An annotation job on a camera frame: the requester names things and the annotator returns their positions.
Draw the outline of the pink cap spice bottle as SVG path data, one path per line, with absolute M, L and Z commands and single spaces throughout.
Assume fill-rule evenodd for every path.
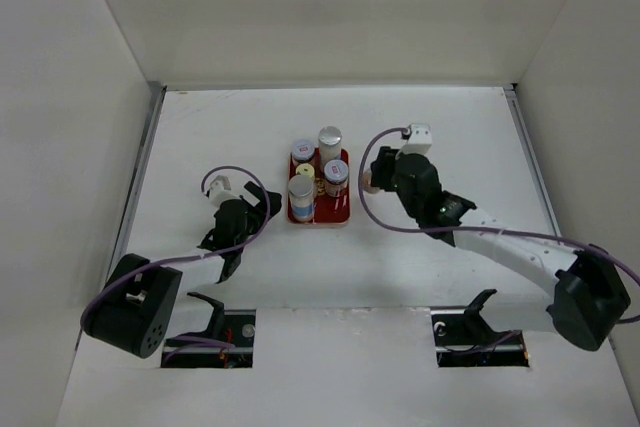
M 375 195 L 380 192 L 380 188 L 376 187 L 372 183 L 372 172 L 370 170 L 366 170 L 361 176 L 360 181 L 362 184 L 362 190 L 366 193 Z

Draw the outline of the silver cap blue label bottle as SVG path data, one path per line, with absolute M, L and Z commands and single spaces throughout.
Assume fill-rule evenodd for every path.
M 296 174 L 289 180 L 289 203 L 293 217 L 298 222 L 310 222 L 314 217 L 314 186 L 314 181 L 303 174 Z

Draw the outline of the yellow cap spice bottle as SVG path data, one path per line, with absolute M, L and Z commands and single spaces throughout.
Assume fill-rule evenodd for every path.
M 310 163 L 301 163 L 301 164 L 296 166 L 295 174 L 296 175 L 303 175 L 305 177 L 308 177 L 308 178 L 314 180 L 315 179 L 315 168 Z

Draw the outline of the white cap red label jar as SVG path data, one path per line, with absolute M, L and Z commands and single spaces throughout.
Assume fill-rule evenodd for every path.
M 291 162 L 294 166 L 300 164 L 314 164 L 316 158 L 316 146 L 309 139 L 296 139 L 291 145 Z

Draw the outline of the silver cap tall bottle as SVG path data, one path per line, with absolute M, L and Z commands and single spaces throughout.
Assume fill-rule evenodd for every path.
M 320 156 L 320 166 L 331 161 L 340 159 L 342 155 L 342 132 L 335 126 L 323 127 L 318 133 L 318 152 Z

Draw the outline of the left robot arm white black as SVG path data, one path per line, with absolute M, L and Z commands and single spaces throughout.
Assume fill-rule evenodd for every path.
M 282 195 L 249 181 L 251 204 L 237 195 L 224 176 L 214 178 L 204 195 L 214 205 L 214 226 L 198 248 L 222 259 L 218 281 L 227 281 L 241 263 L 247 241 L 282 208 Z M 120 259 L 100 294 L 80 320 L 82 331 L 139 358 L 154 353 L 166 335 L 183 273 L 167 260 L 154 264 L 137 254 Z

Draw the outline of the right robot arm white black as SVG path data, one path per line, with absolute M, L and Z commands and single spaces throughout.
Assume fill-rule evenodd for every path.
M 421 153 L 381 147 L 361 173 L 359 188 L 395 194 L 419 232 L 537 285 L 551 298 L 545 311 L 553 328 L 582 350 L 598 350 L 631 304 L 606 252 L 501 225 L 474 202 L 445 190 L 436 167 Z

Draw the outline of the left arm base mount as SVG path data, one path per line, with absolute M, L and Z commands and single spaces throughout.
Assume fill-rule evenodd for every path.
M 224 303 L 198 292 L 189 300 L 207 305 L 206 325 L 200 330 L 182 329 L 168 336 L 162 348 L 164 369 L 249 369 L 253 367 L 257 312 L 229 310 Z

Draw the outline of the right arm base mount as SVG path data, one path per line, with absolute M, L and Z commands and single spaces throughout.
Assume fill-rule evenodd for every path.
M 430 310 L 440 368 L 529 367 L 522 332 L 496 331 L 481 315 L 496 293 L 496 289 L 485 289 L 467 305 Z

